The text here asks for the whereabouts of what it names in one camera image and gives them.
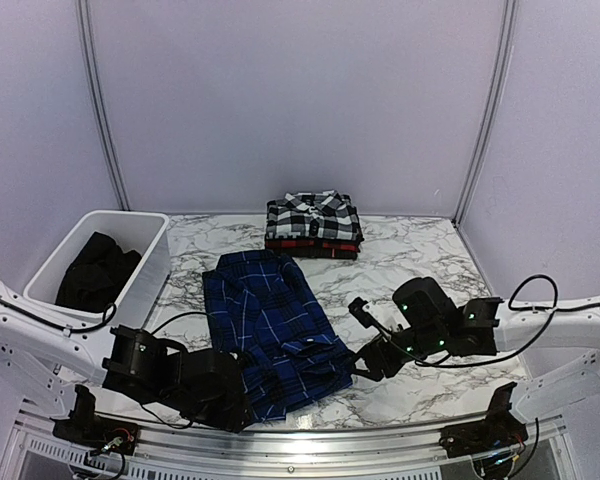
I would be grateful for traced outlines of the blue plaid long sleeve shirt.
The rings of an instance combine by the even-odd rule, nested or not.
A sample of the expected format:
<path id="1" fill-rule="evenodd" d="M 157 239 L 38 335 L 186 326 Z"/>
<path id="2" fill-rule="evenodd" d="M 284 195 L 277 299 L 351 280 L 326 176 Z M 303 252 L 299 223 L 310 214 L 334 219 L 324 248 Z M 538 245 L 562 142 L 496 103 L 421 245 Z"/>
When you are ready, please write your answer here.
<path id="1" fill-rule="evenodd" d="M 283 420 L 352 386 L 354 354 L 291 257 L 224 254 L 202 286 L 212 346 L 240 360 L 253 422 Z"/>

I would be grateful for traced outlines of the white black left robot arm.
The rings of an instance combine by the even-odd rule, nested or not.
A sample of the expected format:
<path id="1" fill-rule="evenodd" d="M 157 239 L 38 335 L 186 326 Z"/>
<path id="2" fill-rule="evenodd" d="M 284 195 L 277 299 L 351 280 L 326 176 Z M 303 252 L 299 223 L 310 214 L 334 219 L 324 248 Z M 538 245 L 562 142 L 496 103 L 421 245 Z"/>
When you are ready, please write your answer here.
<path id="1" fill-rule="evenodd" d="M 228 432 L 252 422 L 234 355 L 190 351 L 144 329 L 114 326 L 116 312 L 116 306 L 106 307 L 101 322 L 89 326 L 34 305 L 0 281 L 0 376 L 52 419 L 55 437 L 96 448 L 116 437 L 126 444 L 135 440 L 137 425 L 97 415 L 91 384 Z M 63 381 L 56 366 L 87 384 Z"/>

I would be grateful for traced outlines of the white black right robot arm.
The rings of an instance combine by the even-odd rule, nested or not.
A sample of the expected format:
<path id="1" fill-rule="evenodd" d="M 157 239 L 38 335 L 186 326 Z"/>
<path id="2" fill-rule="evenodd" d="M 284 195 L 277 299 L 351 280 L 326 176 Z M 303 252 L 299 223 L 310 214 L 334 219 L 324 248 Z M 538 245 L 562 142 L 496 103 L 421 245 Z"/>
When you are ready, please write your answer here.
<path id="1" fill-rule="evenodd" d="M 372 381 L 394 377 L 410 361 L 431 368 L 430 356 L 441 352 L 467 358 L 465 368 L 473 369 L 532 347 L 585 351 L 538 378 L 498 387 L 482 419 L 444 427 L 439 444 L 450 458 L 522 443 L 531 423 L 600 394 L 600 296 L 540 304 L 483 297 L 456 306 L 433 278 L 418 277 L 399 287 L 392 300 L 405 326 L 383 325 L 361 298 L 348 306 L 363 327 L 378 331 L 355 356 L 365 364 L 360 376 Z"/>

